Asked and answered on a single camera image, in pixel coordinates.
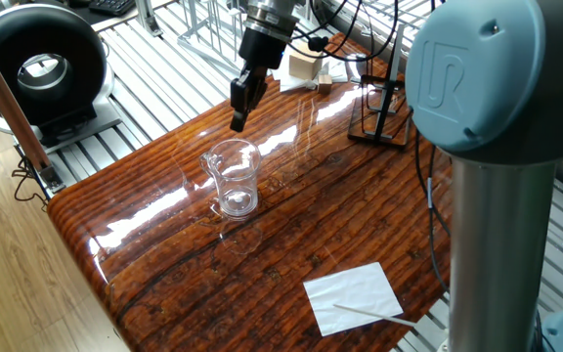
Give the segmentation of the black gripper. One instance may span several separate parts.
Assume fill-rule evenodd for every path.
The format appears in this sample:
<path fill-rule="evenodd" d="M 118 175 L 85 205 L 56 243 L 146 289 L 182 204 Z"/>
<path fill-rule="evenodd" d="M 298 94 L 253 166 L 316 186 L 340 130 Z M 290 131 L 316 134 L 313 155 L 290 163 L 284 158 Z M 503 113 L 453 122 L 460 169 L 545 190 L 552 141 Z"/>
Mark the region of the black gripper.
<path fill-rule="evenodd" d="M 249 66 L 244 66 L 239 77 L 231 82 L 232 130 L 243 131 L 249 113 L 259 104 L 268 87 L 268 68 L 280 67 L 285 47 L 285 42 L 268 34 L 251 28 L 244 31 L 238 54 Z"/>

